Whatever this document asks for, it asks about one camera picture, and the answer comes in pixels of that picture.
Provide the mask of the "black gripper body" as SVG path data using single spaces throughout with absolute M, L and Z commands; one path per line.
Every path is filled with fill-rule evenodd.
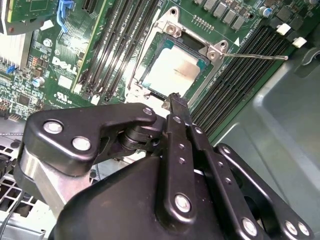
M 204 176 L 195 173 L 196 220 L 183 232 L 156 217 L 162 159 L 148 157 L 76 194 L 63 208 L 53 240 L 236 240 L 215 209 Z

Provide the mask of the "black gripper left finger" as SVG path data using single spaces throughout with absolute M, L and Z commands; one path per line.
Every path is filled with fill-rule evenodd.
M 189 125 L 180 99 L 164 102 L 167 117 L 143 103 L 45 110 L 25 125 L 14 178 L 58 218 L 78 193 L 145 158 L 159 157 L 155 215 L 165 227 L 190 227 L 197 218 Z

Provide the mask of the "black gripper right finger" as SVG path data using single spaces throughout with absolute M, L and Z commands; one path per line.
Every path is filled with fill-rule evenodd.
M 308 224 L 227 144 L 212 146 L 179 101 L 197 164 L 227 240 L 313 240 Z

